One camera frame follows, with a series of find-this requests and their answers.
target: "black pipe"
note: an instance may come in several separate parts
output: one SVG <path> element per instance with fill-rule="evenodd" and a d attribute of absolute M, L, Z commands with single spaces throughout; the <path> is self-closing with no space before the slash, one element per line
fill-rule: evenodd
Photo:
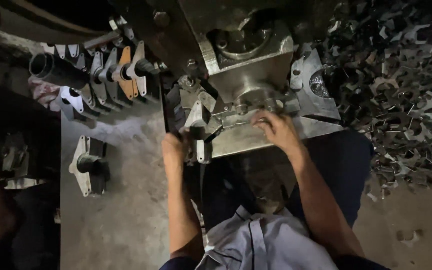
<path fill-rule="evenodd" d="M 37 78 L 58 86 L 82 89 L 89 83 L 89 74 L 51 53 L 40 53 L 29 62 L 29 72 Z"/>

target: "dark pants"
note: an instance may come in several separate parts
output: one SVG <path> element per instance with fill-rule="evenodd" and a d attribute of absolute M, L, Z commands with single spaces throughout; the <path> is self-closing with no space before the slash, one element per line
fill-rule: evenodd
<path fill-rule="evenodd" d="M 364 182 L 369 177 L 373 145 L 364 135 L 350 130 L 310 138 L 305 145 L 352 227 L 358 216 Z M 199 208 L 206 231 L 231 218 L 240 205 L 250 213 L 258 212 L 255 196 L 243 175 L 232 168 L 230 160 L 215 159 L 201 174 Z M 305 219 L 297 186 L 289 196 L 286 208 L 295 217 Z"/>

